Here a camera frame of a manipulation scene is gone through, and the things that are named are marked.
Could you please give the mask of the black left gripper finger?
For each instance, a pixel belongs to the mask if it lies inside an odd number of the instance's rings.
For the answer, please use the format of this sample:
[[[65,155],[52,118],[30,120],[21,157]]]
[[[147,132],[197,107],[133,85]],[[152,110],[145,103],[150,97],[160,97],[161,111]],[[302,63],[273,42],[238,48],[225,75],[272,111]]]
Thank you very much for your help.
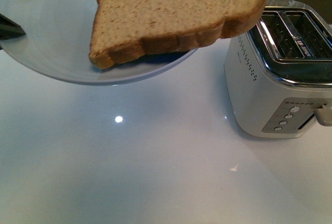
[[[23,30],[23,28],[20,25],[16,24],[15,22],[8,19],[4,15],[1,15],[0,19],[1,19],[0,23],[1,40],[19,38],[26,35],[26,32]]]

